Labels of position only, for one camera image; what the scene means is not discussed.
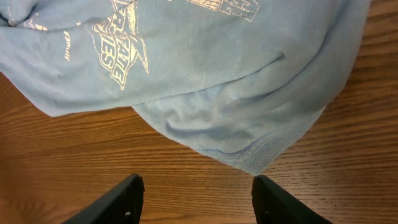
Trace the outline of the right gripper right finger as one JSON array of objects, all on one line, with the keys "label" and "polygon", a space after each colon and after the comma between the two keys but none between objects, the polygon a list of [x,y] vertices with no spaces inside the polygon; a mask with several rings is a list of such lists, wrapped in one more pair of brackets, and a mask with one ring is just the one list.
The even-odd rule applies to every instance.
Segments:
[{"label": "right gripper right finger", "polygon": [[251,194],[257,224],[331,224],[265,175],[254,177]]}]

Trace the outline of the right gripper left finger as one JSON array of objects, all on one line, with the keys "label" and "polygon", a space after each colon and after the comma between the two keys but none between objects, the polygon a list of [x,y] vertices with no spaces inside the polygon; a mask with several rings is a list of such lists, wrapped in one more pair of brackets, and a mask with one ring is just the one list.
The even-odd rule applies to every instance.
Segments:
[{"label": "right gripper left finger", "polygon": [[132,174],[64,224],[139,224],[144,191],[142,177]]}]

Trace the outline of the light blue printed t-shirt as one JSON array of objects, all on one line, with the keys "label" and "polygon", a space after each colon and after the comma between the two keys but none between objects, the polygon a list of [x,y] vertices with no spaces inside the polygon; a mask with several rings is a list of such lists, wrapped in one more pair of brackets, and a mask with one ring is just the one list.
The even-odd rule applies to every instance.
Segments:
[{"label": "light blue printed t-shirt", "polygon": [[2,1],[1,72],[55,117],[131,106],[260,174],[341,92],[369,1]]}]

